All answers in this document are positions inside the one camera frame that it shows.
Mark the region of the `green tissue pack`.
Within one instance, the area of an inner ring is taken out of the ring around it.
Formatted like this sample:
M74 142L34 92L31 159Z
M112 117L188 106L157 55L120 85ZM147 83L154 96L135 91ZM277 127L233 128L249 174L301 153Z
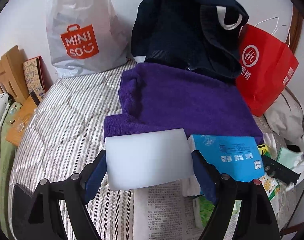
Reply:
M232 230L235 230L236 228L241 202L241 200L236 200L234 203L232 216L228 226L228 228L232 228ZM210 201L208 201L205 196L200 196L193 199L194 217L197 228L205 228L205 226L209 222L214 207L215 206Z

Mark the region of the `blue tissue pack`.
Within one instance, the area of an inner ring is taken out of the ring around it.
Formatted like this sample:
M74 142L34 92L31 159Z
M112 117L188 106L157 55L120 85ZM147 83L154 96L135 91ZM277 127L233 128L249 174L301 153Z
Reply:
M250 182L264 175L261 155L253 137L192 134L188 144L191 151L198 150L207 163L235 181ZM195 175L182 180L183 196L204 194L208 199L215 198L214 182L206 172L201 175L202 182Z

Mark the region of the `mint green cloth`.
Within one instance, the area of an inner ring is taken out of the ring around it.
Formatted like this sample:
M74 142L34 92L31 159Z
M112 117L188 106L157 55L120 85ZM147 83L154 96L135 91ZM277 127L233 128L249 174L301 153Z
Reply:
M288 148L281 147L277 157L277 162L289 169L292 169L298 165L299 161L301 160L301 156L302 153L300 152L296 153L289 150Z

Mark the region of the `white gloves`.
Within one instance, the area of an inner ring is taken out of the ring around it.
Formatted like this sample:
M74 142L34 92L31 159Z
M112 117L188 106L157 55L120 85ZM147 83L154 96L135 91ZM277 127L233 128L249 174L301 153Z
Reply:
M304 135L298 141L301 152L282 147L277 160L261 156L266 174L284 182L287 192L304 180Z

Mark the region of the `white foam sponge block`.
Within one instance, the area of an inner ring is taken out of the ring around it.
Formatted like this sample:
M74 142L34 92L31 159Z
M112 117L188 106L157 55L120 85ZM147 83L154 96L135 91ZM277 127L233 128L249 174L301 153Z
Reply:
M183 129L107 137L105 151L113 191L170 183L194 174Z

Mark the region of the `yellow pouch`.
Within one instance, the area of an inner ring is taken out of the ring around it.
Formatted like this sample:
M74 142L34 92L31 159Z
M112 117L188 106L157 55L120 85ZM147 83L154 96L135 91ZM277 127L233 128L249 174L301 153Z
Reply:
M265 144L258 145L257 149L258 149L260 155L266 155L269 158L271 157L271 155L269 153L269 148L267 145L265 145Z

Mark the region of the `newspaper sheet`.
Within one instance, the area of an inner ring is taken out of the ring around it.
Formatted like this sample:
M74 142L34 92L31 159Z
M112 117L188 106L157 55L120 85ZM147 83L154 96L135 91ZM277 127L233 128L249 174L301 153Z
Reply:
M199 239L194 198L182 196L180 181L136 189L133 239Z

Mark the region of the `striped quilt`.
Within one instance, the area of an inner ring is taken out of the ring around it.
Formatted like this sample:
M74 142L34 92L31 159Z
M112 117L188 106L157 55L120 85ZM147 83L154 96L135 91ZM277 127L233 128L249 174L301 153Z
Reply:
M108 115L121 113L118 98L123 71L135 61L106 72L59 79L38 106L14 158L8 197L8 216L12 235L19 239L27 207L25 200L13 204L15 184L32 192L43 178L50 182L67 179L94 161L105 148L103 124ZM296 190L280 191L271 200L279 229L297 204ZM134 191L110 191L108 177L93 200L87 204L102 239L134 239Z

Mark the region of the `beige canvas bag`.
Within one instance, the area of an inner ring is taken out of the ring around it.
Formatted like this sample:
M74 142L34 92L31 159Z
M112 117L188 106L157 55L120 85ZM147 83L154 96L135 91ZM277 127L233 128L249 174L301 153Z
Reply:
M289 88L285 88L264 117L270 129L286 139L290 144L300 146L304 136L303 109Z

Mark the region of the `patterned book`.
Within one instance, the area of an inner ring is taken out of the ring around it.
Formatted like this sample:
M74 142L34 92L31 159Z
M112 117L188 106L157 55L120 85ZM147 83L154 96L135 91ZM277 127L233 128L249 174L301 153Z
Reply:
M23 62L23 71L29 94L30 96L35 94L39 102L44 100L46 92L51 87L45 70L41 56Z

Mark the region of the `wooden stand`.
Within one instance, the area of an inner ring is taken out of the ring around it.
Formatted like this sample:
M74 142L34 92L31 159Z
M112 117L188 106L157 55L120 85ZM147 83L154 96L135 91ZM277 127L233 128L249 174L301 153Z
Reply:
M22 104L21 109L14 116L16 121L29 121L37 108L26 85L24 61L24 51L18 46L12 47L0 58L0 93L11 94L16 102Z

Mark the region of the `red paper shopping bag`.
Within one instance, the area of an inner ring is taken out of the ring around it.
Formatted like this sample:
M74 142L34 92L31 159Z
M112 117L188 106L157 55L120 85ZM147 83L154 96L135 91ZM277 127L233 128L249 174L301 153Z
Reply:
M293 77L299 62L287 44L246 24L240 34L236 87L252 115L262 116Z

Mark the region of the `purple towel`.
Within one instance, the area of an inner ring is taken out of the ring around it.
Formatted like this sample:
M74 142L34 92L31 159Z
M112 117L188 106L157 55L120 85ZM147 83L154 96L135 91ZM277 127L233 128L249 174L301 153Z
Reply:
M217 79L156 63L122 73L121 113L104 120L104 136L182 128L192 134L253 137L263 142L237 88Z

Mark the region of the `white Miniso plastic bag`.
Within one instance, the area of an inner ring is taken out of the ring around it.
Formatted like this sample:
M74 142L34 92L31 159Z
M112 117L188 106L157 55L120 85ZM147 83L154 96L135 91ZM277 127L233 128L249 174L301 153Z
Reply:
M50 0L48 5L46 34L60 78L126 63L128 41L111 0Z

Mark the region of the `dark navy tote bag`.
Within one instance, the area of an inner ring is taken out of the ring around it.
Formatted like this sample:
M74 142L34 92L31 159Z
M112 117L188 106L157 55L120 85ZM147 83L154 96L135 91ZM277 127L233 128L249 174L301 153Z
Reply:
M142 0L131 34L137 62L233 84L241 74L239 34L249 15L236 0Z

